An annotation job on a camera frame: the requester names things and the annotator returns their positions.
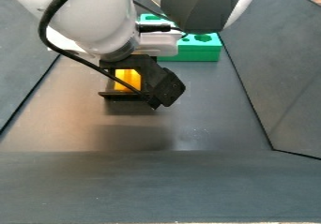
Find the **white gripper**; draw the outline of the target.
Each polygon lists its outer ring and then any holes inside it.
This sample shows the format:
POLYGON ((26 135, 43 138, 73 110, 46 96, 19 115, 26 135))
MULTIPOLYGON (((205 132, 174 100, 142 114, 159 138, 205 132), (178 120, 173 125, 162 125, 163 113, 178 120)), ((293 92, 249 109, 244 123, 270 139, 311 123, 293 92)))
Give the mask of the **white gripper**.
POLYGON ((137 27, 139 42, 135 54, 161 57, 178 54, 178 40, 182 33, 172 22, 139 22, 137 27))

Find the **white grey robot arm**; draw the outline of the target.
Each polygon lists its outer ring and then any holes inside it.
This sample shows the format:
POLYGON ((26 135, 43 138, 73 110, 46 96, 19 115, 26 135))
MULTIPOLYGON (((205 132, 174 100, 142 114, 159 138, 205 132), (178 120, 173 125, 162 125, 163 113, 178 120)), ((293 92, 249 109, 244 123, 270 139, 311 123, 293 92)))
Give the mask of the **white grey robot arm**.
MULTIPOLYGON (((85 52, 119 61, 145 46, 134 0, 18 0, 38 19, 85 52)), ((178 28, 192 34, 218 33, 240 18, 252 0, 151 0, 178 28)))

